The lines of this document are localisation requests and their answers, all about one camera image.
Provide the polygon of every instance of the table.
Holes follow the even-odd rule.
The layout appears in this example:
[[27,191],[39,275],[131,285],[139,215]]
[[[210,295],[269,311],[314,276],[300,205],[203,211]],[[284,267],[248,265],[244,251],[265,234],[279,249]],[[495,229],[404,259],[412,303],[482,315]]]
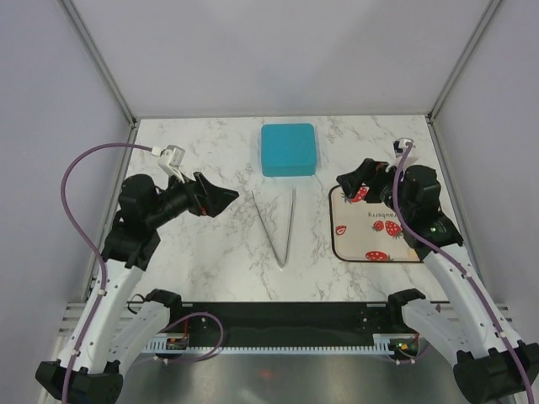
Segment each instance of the table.
[[[259,156],[266,123],[308,122],[318,139],[316,175],[265,178]],[[454,219],[440,164],[423,116],[266,117],[143,120],[136,143],[177,145],[187,152],[182,170],[201,171],[215,185],[240,197],[215,219],[183,214],[159,230],[161,244],[134,293],[171,290],[185,301],[385,300],[418,288],[431,300],[446,300],[422,263],[346,263],[331,248],[328,192],[335,178],[366,157],[394,158],[392,141],[415,141],[418,164],[434,167],[443,186],[442,208]],[[127,175],[147,173],[166,188],[157,159],[133,151]],[[296,186],[296,213],[288,264],[275,261],[251,195],[252,189]]]

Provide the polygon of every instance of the strawberry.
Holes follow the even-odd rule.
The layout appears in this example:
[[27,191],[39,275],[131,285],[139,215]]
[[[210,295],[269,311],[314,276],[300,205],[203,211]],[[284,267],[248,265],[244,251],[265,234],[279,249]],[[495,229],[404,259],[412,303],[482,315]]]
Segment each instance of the strawberry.
[[374,230],[374,231],[382,231],[382,230],[384,230],[384,222],[383,221],[375,221],[374,225],[372,225],[372,230]]
[[337,236],[342,236],[344,234],[344,232],[346,231],[346,226],[337,226],[335,227],[335,234]]
[[382,251],[369,251],[365,258],[369,261],[392,261],[391,257]]
[[403,236],[403,229],[394,221],[386,221],[387,234],[393,238],[400,238]]
[[369,192],[369,189],[367,187],[361,187],[358,193],[352,199],[346,198],[346,195],[344,195],[342,192],[341,195],[343,195],[344,202],[347,202],[349,204],[355,204],[356,202],[360,202],[361,200],[363,200],[363,198],[365,198],[365,195],[367,195],[367,192]]

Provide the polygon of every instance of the gray wall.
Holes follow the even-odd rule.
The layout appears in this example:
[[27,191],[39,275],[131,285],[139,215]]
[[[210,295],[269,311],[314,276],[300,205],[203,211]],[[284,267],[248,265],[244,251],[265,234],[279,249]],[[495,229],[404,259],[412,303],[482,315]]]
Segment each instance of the gray wall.
[[505,1],[435,127],[481,270],[539,341],[539,2]]
[[73,0],[135,114],[426,113],[488,0]]
[[[0,55],[0,396],[30,404],[89,259],[61,208],[61,176],[90,146],[126,140],[128,126],[55,0],[0,2]],[[118,156],[92,157],[69,183],[92,237]]]

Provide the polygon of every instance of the gray floor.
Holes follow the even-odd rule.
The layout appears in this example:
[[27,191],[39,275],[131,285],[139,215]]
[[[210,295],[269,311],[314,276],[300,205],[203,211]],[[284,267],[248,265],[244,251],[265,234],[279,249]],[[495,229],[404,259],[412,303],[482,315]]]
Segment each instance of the gray floor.
[[118,404],[465,404],[431,349],[415,365],[368,356],[221,355],[131,368]]

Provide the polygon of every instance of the strawberry cutting board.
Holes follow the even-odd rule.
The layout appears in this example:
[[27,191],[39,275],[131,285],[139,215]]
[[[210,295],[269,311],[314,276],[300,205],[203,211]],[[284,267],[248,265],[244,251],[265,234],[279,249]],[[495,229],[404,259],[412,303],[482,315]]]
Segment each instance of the strawberry cutting board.
[[395,213],[384,204],[367,204],[363,187],[353,198],[340,187],[329,191],[333,250],[337,258],[352,262],[419,263],[403,239]]

